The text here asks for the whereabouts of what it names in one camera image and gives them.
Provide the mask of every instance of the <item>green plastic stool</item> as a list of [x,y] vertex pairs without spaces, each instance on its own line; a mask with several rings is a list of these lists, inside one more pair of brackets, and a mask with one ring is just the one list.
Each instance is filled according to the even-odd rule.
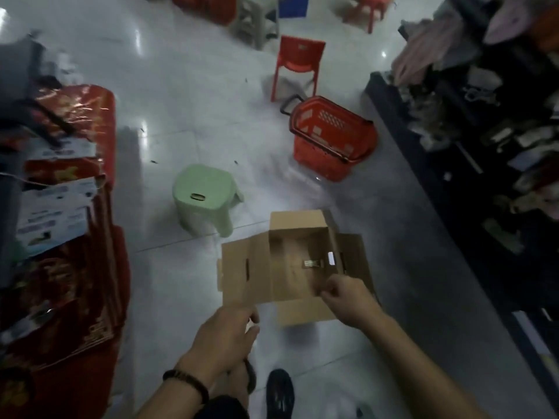
[[233,233],[229,208],[244,201],[229,172],[205,165],[191,165],[177,176],[173,198],[183,227],[190,228],[190,213],[200,213],[208,218],[221,237]]

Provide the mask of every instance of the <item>forearm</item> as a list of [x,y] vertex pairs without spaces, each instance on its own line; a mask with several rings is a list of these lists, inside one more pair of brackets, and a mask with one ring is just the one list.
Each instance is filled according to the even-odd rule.
[[[191,374],[206,388],[210,388],[215,380],[212,365],[192,352],[186,353],[175,368]],[[143,405],[136,419],[192,419],[201,402],[202,397],[196,388],[178,379],[167,379]]]
[[488,417],[390,316],[381,313],[363,331],[387,359],[415,418]]

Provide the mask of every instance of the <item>hand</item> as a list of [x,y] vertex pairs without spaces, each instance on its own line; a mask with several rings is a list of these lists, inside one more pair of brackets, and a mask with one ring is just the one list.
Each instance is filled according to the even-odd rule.
[[344,324],[364,331],[367,324],[384,315],[365,283],[345,275],[332,275],[320,293],[332,313]]
[[211,386],[219,375],[241,363],[252,349],[260,327],[253,326],[245,333],[249,319],[255,324],[259,322],[255,306],[232,304],[217,309],[202,324],[192,348],[181,357],[177,368]]

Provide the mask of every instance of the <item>bracelet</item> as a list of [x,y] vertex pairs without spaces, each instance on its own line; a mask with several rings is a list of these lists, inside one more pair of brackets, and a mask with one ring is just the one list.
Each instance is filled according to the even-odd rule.
[[178,379],[196,388],[202,396],[202,404],[207,404],[207,402],[210,401],[210,394],[208,393],[206,386],[192,375],[181,372],[178,369],[171,369],[163,374],[163,380],[167,380],[169,378]]

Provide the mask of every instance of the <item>black shorts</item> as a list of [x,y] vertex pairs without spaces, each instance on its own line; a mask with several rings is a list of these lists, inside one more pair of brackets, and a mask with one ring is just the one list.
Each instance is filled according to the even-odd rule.
[[236,398],[220,395],[201,408],[194,419],[248,419],[248,412]]

